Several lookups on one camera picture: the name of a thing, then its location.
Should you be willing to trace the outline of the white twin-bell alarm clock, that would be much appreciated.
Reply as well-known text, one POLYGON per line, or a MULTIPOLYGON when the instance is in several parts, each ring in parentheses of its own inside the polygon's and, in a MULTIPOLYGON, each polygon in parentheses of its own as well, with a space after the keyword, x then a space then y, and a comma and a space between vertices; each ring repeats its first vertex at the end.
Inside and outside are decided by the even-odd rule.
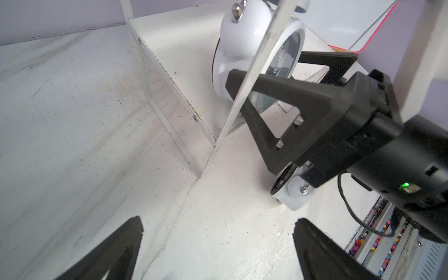
MULTIPOLYGON (((225 87, 231 70, 248 71, 275 14, 276 1, 239 1, 226 11, 213 57, 212 83, 216 94, 233 101, 225 87)), ((262 73, 291 78, 305 42, 306 28, 291 16, 262 68, 262 73)))

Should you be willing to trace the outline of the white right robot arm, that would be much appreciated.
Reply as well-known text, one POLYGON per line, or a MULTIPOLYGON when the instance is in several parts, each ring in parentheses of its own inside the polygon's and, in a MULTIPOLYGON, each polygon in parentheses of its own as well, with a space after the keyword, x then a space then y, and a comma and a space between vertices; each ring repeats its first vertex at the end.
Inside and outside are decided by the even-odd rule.
POLYGON ((448 3, 425 1, 394 80, 373 70, 319 84, 231 70, 225 87, 240 107, 267 169, 305 165, 314 188, 342 173, 385 196, 430 240, 448 240, 447 97, 430 94, 448 79, 448 3), (242 91, 296 106, 282 137, 273 135, 242 91))

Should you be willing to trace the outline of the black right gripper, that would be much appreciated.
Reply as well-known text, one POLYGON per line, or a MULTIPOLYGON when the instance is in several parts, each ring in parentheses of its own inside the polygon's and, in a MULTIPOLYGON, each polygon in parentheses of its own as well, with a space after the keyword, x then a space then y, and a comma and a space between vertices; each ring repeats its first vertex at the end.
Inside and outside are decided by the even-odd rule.
POLYGON ((292 106, 259 113, 245 99, 240 112, 267 170, 279 174, 290 163, 311 163, 301 178, 318 188, 396 139, 403 122, 388 75, 355 73, 338 84, 358 60, 354 52, 302 51, 298 63, 329 71, 314 84, 260 74, 249 87, 292 106))

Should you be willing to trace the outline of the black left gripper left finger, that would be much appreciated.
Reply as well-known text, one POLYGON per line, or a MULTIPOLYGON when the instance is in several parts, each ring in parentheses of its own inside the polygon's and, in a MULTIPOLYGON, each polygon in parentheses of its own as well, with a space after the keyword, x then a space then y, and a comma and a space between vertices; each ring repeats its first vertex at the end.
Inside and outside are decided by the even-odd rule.
POLYGON ((59 280, 130 280, 133 277, 144 228, 132 217, 96 246, 59 280))

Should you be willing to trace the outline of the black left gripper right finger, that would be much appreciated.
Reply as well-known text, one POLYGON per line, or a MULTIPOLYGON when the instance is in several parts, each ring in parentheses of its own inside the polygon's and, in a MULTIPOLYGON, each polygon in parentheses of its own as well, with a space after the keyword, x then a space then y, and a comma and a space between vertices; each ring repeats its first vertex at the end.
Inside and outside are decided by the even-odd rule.
POLYGON ((305 280, 377 278, 305 218, 296 222, 293 239, 305 280))

